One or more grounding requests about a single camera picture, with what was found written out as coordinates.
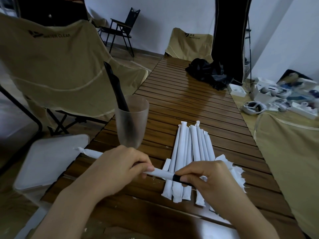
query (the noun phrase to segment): black bag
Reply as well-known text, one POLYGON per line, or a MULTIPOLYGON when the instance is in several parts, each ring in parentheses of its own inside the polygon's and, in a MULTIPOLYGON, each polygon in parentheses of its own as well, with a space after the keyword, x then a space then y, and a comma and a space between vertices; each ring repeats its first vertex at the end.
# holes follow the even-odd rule
POLYGON ((199 81, 209 83, 216 90, 223 90, 233 81, 233 77, 224 74, 219 62, 208 63, 204 59, 194 59, 185 69, 190 76, 199 81))

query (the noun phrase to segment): person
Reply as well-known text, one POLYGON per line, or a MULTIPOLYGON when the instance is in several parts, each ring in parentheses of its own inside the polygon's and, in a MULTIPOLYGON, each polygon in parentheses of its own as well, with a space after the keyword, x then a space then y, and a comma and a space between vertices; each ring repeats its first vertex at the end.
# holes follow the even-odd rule
MULTIPOLYGON (((95 205, 119 192, 136 176, 153 171, 148 155, 118 146, 103 153, 70 186, 63 189, 32 239, 80 238, 95 205)), ((274 227, 250 202, 222 161, 192 162, 175 174, 194 185, 204 199, 228 220, 241 238, 279 238, 274 227), (200 179, 206 176, 207 182, 200 179)))

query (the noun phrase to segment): finger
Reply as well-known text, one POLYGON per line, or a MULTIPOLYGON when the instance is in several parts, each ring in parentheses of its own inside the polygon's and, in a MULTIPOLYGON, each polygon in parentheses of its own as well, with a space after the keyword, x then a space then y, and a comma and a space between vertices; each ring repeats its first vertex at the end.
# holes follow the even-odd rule
POLYGON ((149 164, 149 163, 139 163, 135 166, 133 166, 130 170, 129 170, 129 174, 131 178, 134 178, 135 176, 141 174, 142 172, 152 172, 154 171, 154 166, 149 164))
POLYGON ((194 185, 199 192, 204 191, 205 189, 207 189, 207 187, 209 187, 209 185, 204 180, 193 174, 181 176, 180 181, 194 185))
POLYGON ((133 163, 146 162, 146 163, 152 164, 152 162, 147 154, 145 154, 141 151, 138 151, 134 148, 129 148, 129 149, 131 150, 130 152, 133 154, 133 163))
POLYGON ((209 176, 212 170, 213 161, 196 161, 176 171, 176 175, 199 174, 209 176))

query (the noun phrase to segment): right hand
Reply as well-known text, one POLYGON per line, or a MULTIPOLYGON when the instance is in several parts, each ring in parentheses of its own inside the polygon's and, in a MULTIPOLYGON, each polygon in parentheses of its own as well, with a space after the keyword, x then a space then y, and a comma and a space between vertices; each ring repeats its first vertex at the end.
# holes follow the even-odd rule
POLYGON ((194 185, 213 209, 231 223, 240 220, 243 213, 257 210, 223 161, 192 162, 175 174, 194 185), (207 182, 199 178, 202 175, 207 182))

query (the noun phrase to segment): black folding chair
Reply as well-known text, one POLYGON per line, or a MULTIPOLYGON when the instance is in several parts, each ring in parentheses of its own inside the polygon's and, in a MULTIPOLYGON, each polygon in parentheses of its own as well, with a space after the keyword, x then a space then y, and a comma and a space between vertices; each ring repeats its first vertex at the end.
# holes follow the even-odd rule
POLYGON ((113 43, 114 43, 114 40, 115 40, 115 36, 122 36, 123 39, 124 39, 124 43, 125 43, 125 46, 126 46, 126 49, 128 52, 129 51, 129 48, 126 44, 126 41, 125 41, 125 38, 127 38, 127 40, 129 41, 129 44, 130 44, 130 47, 131 47, 131 55, 134 57, 134 52, 133 52, 133 48, 132 48, 132 45, 131 45, 131 42, 130 42, 130 39, 132 38, 130 36, 130 32, 133 28, 133 25, 138 17, 138 14, 140 13, 141 10, 138 10, 138 11, 134 11, 134 9, 131 7, 131 10, 129 12, 129 15, 127 16, 126 18, 126 21, 125 23, 122 23, 120 21, 117 21, 117 20, 114 20, 111 18, 112 22, 111 22, 111 26, 109 28, 106 28, 106 27, 100 27, 100 36, 102 34, 102 32, 104 33, 108 33, 107 35, 107 39, 106 39, 106 42, 105 42, 105 46, 107 45, 107 40, 108 40, 108 37, 110 34, 113 34, 114 37, 113 37, 113 41, 112 41, 112 44, 111 44, 111 47, 110 47, 110 53, 111 53, 111 50, 112 50, 112 47, 113 47, 113 43), (112 29, 112 24, 113 23, 116 23, 116 29, 112 29))

